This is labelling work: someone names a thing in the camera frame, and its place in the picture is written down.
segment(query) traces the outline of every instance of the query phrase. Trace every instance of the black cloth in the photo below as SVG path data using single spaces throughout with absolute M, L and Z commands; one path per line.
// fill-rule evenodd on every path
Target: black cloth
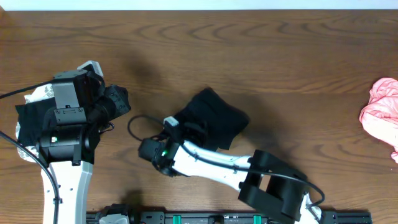
M 57 121 L 53 112 L 56 107 L 54 97 L 15 106 L 21 126 L 18 142 L 24 146 L 34 146 L 44 129 L 56 125 Z
M 235 136 L 249 124 L 244 112 L 227 104 L 211 88 L 195 95 L 174 118 L 185 128 L 182 131 L 184 139 L 192 141 L 190 137 L 194 136 L 194 132 L 199 136 L 205 135 L 204 138 L 194 137 L 193 142 L 211 151 L 229 149 Z

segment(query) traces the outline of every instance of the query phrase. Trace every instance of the wooden table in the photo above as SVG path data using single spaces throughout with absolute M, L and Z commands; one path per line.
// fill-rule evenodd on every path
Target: wooden table
M 100 62 L 108 85 L 128 89 L 131 112 L 96 148 L 89 211 L 121 202 L 250 210 L 225 185 L 158 173 L 126 131 L 131 116 L 174 114 L 211 86 L 251 118 L 227 153 L 270 150 L 326 193 L 324 207 L 397 223 L 393 149 L 358 121 L 371 85 L 398 76 L 397 11 L 7 12 L 0 56 L 1 94 L 87 60 Z M 12 136 L 21 103 L 23 94 L 0 102 L 0 129 Z M 132 128 L 143 137 L 159 130 Z M 0 223 L 42 222 L 39 167 L 4 140 L 0 152 Z

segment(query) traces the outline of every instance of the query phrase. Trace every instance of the crumpled pink fabric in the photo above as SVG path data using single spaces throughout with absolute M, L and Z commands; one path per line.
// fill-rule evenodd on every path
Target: crumpled pink fabric
M 398 163 L 398 81 L 381 78 L 373 84 L 370 94 L 359 120 L 370 135 L 394 146 L 391 158 Z

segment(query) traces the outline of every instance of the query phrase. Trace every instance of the wood grain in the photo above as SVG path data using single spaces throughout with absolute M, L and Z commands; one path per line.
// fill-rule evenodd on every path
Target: wood grain
M 159 174 L 137 156 L 131 116 L 180 110 L 211 86 L 251 117 L 230 151 L 270 150 L 326 193 L 325 207 L 369 210 L 396 223 L 392 148 L 358 121 L 372 83 L 398 77 L 396 11 L 8 12 L 0 27 L 0 93 L 43 82 L 87 60 L 129 91 L 132 111 L 96 149 L 88 210 L 112 203 L 168 210 L 249 210 L 227 186 Z M 0 102 L 13 135 L 14 105 Z M 156 127 L 138 121 L 141 136 Z M 0 223 L 40 223 L 39 168 L 0 140 Z

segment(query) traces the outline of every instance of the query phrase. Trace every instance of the white wall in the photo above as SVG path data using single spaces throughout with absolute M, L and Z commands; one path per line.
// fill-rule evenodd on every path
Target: white wall
M 398 9 L 398 0 L 0 0 L 6 11 Z

